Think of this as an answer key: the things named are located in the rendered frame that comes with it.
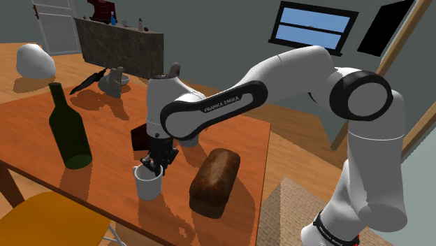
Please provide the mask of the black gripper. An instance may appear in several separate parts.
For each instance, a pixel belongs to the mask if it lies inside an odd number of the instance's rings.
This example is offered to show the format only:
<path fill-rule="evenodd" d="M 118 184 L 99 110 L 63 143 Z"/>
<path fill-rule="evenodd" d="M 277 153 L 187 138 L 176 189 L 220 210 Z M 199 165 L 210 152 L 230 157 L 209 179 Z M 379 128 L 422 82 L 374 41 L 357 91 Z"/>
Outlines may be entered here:
<path fill-rule="evenodd" d="M 172 164 L 179 150 L 174 147 L 172 138 L 153 137 L 149 137 L 149 149 L 150 155 L 141 158 L 141 164 L 149 171 L 153 171 L 153 160 L 155 162 L 155 176 L 163 176 L 164 168 Z"/>

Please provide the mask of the white cup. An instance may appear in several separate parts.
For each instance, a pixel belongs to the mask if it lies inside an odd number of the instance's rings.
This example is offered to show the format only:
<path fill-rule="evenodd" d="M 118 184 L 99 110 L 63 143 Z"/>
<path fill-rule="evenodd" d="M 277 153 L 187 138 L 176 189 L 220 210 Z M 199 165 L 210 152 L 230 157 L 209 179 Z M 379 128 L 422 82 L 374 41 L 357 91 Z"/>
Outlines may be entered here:
<path fill-rule="evenodd" d="M 152 201 L 162 192 L 163 168 L 160 168 L 158 175 L 156 175 L 141 164 L 133 167 L 133 176 L 139 199 Z"/>

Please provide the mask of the dark brown box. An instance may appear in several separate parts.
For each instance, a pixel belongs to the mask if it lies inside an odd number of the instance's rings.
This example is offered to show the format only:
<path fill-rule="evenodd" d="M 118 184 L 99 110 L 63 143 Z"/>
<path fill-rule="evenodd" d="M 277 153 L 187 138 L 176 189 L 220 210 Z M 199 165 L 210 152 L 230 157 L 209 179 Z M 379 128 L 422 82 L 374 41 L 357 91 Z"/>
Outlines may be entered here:
<path fill-rule="evenodd" d="M 144 123 L 131 130 L 131 143 L 134 151 L 149 150 L 147 124 Z"/>

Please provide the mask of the brown bread loaf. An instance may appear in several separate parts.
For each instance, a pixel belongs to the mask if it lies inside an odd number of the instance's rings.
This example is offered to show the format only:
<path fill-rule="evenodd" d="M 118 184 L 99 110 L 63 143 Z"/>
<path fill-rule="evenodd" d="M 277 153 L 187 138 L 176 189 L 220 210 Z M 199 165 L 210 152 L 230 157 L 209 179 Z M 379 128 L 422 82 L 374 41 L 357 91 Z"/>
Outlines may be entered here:
<path fill-rule="evenodd" d="M 228 203 L 240 167 L 240 156 L 224 148 L 211 151 L 189 188 L 189 207 L 211 219 L 219 219 Z"/>

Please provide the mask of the dark green glass bottle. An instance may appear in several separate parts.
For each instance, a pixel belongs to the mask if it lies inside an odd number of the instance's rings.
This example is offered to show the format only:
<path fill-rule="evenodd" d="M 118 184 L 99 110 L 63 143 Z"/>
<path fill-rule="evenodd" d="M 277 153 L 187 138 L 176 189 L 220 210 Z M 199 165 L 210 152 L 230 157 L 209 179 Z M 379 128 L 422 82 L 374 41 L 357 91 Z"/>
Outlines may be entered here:
<path fill-rule="evenodd" d="M 61 83 L 51 82 L 49 88 L 54 101 L 49 125 L 61 158 L 67 168 L 83 168 L 92 162 L 83 120 L 67 103 Z"/>

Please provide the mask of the grey stone figure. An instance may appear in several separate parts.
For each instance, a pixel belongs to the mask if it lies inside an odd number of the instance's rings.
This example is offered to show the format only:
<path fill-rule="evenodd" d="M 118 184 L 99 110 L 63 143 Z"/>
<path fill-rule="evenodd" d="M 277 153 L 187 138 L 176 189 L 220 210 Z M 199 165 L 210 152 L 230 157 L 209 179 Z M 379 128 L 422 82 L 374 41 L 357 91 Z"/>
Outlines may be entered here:
<path fill-rule="evenodd" d="M 124 68 L 112 68 L 108 75 L 103 76 L 99 82 L 99 89 L 108 96 L 119 99 L 122 95 L 122 73 Z"/>

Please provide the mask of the black folded umbrella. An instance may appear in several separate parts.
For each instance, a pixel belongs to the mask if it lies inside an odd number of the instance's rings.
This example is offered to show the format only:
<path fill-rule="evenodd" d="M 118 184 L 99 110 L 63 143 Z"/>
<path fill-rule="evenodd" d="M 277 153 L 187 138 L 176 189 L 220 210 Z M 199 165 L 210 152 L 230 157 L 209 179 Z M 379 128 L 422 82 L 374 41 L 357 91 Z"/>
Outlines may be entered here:
<path fill-rule="evenodd" d="M 92 75 L 90 75 L 86 80 L 84 80 L 81 84 L 79 84 L 78 86 L 74 87 L 71 92 L 70 95 L 92 85 L 94 82 L 98 82 L 104 75 L 106 72 L 107 68 L 104 68 L 103 70 L 99 71 L 98 73 L 93 73 Z"/>

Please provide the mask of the yellow chair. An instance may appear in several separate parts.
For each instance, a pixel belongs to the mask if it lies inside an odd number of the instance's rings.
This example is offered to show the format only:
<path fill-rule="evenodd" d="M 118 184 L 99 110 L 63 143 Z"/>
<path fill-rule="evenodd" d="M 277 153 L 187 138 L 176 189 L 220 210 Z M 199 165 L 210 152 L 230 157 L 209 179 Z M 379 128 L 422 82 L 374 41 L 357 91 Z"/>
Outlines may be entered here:
<path fill-rule="evenodd" d="M 28 198 L 0 219 L 0 246 L 126 246 L 110 220 L 56 192 Z"/>

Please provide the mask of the dark stone counter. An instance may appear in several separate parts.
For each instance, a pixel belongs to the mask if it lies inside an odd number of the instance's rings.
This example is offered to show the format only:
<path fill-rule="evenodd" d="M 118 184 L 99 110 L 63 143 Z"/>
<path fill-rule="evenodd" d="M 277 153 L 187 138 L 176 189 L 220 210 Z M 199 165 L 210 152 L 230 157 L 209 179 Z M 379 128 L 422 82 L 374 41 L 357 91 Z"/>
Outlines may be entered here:
<path fill-rule="evenodd" d="M 85 62 L 105 68 L 124 68 L 124 72 L 150 79 L 164 71 L 164 35 L 154 31 L 115 25 L 115 4 L 106 0 L 87 0 L 94 14 L 75 18 Z"/>

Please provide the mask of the orange wooden table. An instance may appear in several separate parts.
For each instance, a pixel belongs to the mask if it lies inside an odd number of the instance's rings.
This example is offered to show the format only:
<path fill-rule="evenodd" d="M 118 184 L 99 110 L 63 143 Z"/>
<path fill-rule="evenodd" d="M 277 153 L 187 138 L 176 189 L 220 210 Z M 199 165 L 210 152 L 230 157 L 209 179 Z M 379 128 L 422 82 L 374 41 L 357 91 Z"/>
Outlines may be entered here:
<path fill-rule="evenodd" d="M 255 246 L 262 201 L 270 125 L 237 116 L 207 128 L 196 147 L 180 148 L 153 201 L 138 198 L 131 130 L 146 120 L 145 86 L 129 84 L 121 99 L 105 99 L 96 87 L 68 97 L 82 116 L 92 163 L 64 166 L 48 118 L 50 93 L 0 104 L 0 164 L 91 208 L 164 246 Z M 216 148 L 240 156 L 230 199 L 219 219 L 189 207 L 189 187 Z"/>

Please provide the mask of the beige patterned robot stand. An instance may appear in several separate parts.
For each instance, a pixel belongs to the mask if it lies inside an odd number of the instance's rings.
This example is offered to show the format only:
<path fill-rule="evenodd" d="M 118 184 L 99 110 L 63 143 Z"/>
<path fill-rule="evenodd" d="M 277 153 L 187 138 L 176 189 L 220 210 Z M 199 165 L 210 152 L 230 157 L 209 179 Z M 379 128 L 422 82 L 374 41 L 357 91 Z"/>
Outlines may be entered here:
<path fill-rule="evenodd" d="M 256 246 L 303 246 L 300 232 L 326 202 L 290 178 L 263 186 Z"/>

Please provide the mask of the white egg-shaped object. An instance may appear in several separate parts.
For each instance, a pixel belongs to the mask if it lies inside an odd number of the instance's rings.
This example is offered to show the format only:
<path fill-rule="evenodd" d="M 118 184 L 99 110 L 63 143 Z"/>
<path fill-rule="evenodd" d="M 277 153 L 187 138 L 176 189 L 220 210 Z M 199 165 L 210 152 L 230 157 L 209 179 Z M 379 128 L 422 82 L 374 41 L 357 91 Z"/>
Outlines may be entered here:
<path fill-rule="evenodd" d="M 53 58 L 33 43 L 27 43 L 18 49 L 16 69 L 23 78 L 29 79 L 51 78 L 56 73 Z"/>

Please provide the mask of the white door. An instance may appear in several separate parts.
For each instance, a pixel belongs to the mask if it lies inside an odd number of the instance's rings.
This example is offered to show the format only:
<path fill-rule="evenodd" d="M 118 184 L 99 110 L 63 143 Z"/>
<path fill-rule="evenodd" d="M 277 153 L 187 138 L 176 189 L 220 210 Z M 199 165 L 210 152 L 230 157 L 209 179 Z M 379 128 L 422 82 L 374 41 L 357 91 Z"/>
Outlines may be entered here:
<path fill-rule="evenodd" d="M 72 0 L 30 0 L 44 51 L 50 56 L 81 53 Z"/>

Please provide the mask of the black framed window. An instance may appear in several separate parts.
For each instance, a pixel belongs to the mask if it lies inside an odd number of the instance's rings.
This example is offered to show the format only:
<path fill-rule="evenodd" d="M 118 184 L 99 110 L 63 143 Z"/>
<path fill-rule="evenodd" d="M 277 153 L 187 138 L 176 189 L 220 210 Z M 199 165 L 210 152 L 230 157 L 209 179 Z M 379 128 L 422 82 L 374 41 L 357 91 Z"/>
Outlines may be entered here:
<path fill-rule="evenodd" d="M 268 42 L 290 48 L 318 45 L 340 57 L 357 17 L 352 10 L 281 1 Z"/>

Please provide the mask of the black wall picture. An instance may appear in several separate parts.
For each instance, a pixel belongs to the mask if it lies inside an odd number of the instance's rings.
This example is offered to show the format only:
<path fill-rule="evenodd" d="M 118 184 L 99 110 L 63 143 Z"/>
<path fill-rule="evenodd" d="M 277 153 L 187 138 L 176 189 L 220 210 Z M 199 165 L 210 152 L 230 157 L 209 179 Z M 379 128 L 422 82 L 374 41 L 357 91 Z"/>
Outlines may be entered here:
<path fill-rule="evenodd" d="M 380 57 L 415 0 L 381 6 L 357 51 Z"/>

